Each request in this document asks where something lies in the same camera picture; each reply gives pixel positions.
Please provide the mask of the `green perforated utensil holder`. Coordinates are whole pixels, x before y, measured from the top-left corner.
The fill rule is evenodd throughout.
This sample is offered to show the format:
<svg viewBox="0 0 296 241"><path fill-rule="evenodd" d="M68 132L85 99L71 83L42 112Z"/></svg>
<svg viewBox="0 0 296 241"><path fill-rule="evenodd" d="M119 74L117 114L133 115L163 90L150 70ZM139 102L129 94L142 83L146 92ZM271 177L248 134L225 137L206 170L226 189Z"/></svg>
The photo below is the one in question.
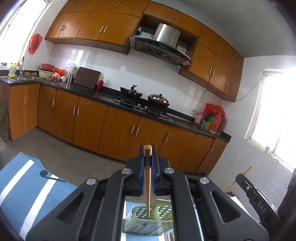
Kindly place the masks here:
<svg viewBox="0 0 296 241"><path fill-rule="evenodd" d="M123 232L132 235L160 236L174 228L171 202L155 199L151 203L150 213L146 205L131 207L123 222Z"/></svg>

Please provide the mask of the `blue white striped tablecloth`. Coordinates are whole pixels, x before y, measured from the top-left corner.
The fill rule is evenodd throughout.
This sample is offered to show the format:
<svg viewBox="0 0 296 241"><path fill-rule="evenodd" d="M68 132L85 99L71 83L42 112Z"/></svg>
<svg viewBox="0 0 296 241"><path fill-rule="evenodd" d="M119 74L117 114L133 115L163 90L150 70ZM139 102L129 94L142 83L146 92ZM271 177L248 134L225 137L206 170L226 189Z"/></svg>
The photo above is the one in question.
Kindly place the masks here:
<svg viewBox="0 0 296 241"><path fill-rule="evenodd" d="M30 229L78 187L49 173L40 160L19 153L1 170L1 240L26 240ZM123 222L138 204L125 199ZM175 234L174 229L160 236L122 230L121 240L175 240Z"/></svg>

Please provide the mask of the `white cup on windowsill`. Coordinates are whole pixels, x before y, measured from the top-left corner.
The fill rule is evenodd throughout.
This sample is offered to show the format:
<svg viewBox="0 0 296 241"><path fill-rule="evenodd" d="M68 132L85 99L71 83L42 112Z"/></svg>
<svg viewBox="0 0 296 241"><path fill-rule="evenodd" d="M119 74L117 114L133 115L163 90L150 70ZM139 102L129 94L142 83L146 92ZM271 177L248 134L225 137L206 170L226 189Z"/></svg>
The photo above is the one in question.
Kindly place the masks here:
<svg viewBox="0 0 296 241"><path fill-rule="evenodd" d="M270 153L270 147L267 146L264 152L269 154Z"/></svg>

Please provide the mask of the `lower wooden cabinets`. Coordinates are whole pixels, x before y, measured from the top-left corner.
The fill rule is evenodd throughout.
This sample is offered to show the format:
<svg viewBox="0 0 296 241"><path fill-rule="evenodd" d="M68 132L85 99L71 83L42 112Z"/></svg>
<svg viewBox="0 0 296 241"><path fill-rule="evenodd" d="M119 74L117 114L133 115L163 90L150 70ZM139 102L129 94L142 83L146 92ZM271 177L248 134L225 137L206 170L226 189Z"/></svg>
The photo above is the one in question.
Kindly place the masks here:
<svg viewBox="0 0 296 241"><path fill-rule="evenodd" d="M12 139L39 127L121 161L151 144L173 168L186 173L210 173L229 142L39 83L9 87L8 109Z"/></svg>

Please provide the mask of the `red oil bottle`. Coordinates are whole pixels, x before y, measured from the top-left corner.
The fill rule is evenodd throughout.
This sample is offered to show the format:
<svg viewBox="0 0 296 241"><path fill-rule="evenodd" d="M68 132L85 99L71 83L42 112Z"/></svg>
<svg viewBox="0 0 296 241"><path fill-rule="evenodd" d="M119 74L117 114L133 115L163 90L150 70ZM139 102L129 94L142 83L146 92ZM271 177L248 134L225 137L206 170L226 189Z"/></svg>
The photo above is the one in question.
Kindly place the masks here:
<svg viewBox="0 0 296 241"><path fill-rule="evenodd" d="M217 133L217 130L220 126L221 120L222 120L221 113L216 113L214 116L214 120L213 120L213 122L210 126L210 129L209 129L210 133L212 133L212 134Z"/></svg>

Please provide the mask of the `red bag on counter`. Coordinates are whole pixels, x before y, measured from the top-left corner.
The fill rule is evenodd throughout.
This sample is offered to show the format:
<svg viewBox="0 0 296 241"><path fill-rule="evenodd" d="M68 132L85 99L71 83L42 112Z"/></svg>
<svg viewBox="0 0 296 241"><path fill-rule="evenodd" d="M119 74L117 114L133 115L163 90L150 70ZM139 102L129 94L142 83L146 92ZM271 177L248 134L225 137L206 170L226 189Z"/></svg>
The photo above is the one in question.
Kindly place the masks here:
<svg viewBox="0 0 296 241"><path fill-rule="evenodd" d="M226 115L224 109L219 105L213 105L211 103L205 104L203 112L210 114L220 113L221 115Z"/></svg>

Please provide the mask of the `black gas stove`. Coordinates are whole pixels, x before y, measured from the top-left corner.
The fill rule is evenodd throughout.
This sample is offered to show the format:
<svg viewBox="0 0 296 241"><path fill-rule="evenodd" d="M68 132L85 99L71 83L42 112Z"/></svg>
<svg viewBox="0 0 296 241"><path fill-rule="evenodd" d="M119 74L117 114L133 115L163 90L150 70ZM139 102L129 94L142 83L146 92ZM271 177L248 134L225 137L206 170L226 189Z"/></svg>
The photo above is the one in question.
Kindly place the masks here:
<svg viewBox="0 0 296 241"><path fill-rule="evenodd" d="M164 110L158 107L154 107L151 104L142 104L133 100L124 99L123 97L115 98L113 101L119 103L120 106L133 109L139 113L149 113L151 115L157 116L158 118L164 118L166 120L170 118Z"/></svg>

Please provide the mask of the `lidded black wok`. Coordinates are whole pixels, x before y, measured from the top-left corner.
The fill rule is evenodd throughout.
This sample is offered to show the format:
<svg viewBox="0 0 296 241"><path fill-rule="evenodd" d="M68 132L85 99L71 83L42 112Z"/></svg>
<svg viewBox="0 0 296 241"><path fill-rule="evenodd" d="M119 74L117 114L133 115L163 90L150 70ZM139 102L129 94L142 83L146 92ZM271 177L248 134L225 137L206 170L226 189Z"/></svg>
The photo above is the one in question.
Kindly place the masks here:
<svg viewBox="0 0 296 241"><path fill-rule="evenodd" d="M157 105L160 108L167 108L170 105L169 101L165 97L163 97L163 95L161 93L160 94L150 94L147 97L147 99L150 103Z"/></svg>

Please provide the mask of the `dark cutting board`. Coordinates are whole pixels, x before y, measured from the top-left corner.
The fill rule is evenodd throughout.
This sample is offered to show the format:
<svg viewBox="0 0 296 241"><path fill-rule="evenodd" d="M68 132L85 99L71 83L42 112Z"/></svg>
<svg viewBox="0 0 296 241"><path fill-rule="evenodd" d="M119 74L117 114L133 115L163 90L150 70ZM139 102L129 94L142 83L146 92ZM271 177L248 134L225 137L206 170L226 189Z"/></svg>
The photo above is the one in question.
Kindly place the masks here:
<svg viewBox="0 0 296 241"><path fill-rule="evenodd" d="M101 72L99 71L79 67L73 83L89 89L95 89L100 74Z"/></svg>

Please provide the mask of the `green basin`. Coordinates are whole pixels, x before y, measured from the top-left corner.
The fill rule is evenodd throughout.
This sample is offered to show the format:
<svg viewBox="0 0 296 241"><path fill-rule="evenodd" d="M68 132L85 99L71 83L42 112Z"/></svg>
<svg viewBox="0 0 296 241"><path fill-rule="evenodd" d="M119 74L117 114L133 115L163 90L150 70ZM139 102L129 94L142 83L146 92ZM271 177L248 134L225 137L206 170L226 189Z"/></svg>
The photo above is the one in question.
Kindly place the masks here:
<svg viewBox="0 0 296 241"><path fill-rule="evenodd" d="M47 70L39 69L38 76L40 78L52 78L52 74L53 74L52 71L47 71Z"/></svg>

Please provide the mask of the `red basin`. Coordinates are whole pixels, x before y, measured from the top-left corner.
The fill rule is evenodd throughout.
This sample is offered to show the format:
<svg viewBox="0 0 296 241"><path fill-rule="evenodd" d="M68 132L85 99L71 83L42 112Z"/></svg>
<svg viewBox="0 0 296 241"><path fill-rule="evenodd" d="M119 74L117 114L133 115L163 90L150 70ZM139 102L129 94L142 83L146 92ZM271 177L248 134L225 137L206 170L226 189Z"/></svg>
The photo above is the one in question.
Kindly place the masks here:
<svg viewBox="0 0 296 241"><path fill-rule="evenodd" d="M50 64L41 64L41 69L44 71L51 71L53 72L55 66Z"/></svg>

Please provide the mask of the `yellow detergent bottle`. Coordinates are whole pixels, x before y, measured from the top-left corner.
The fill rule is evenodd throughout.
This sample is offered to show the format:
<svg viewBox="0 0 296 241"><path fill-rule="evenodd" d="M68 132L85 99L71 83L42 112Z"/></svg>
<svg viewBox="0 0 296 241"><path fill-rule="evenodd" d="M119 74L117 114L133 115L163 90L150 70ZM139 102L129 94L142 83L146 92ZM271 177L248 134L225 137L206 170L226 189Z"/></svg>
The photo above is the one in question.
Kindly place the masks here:
<svg viewBox="0 0 296 241"><path fill-rule="evenodd" d="M9 67L9 73L8 73L8 77L9 78L15 77L16 71L17 71L17 67L18 67L18 64L17 63L11 63L11 65Z"/></svg>

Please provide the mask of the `steel range hood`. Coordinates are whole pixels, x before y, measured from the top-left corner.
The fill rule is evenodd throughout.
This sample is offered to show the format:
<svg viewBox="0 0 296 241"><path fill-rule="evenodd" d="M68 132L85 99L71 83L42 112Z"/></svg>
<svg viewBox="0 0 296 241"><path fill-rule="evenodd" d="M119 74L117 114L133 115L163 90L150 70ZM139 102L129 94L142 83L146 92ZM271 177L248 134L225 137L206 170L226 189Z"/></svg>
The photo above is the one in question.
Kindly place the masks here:
<svg viewBox="0 0 296 241"><path fill-rule="evenodd" d="M155 30L140 26L129 40L132 49L173 65L182 67L191 62L189 44L184 41L181 31L167 24L160 23Z"/></svg>

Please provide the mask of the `red plastic bag on wall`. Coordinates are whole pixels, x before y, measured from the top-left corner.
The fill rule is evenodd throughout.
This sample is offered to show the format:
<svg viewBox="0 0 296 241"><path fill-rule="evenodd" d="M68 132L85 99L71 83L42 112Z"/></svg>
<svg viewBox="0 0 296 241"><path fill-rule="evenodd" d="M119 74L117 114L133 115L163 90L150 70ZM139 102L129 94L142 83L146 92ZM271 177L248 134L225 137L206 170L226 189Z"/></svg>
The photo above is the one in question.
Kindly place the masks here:
<svg viewBox="0 0 296 241"><path fill-rule="evenodd" d="M40 34L33 34L29 41L28 53L34 55L42 41L43 37Z"/></svg>

